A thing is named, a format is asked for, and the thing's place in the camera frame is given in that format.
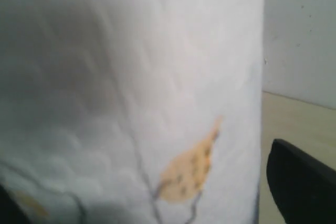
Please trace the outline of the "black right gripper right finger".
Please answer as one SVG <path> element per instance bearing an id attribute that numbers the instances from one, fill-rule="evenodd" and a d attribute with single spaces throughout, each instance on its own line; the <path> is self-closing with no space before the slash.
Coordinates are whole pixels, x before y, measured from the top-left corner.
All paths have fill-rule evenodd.
<path id="1" fill-rule="evenodd" d="M 266 168 L 267 183 L 285 223 L 335 223 L 335 170 L 275 139 Z"/>

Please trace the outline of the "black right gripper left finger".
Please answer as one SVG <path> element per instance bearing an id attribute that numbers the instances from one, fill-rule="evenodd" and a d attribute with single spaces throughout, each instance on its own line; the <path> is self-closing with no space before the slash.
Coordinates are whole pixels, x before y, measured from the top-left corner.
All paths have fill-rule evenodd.
<path id="1" fill-rule="evenodd" d="M 1 186 L 1 224 L 29 224 L 29 219 L 20 210 L 8 192 Z"/>

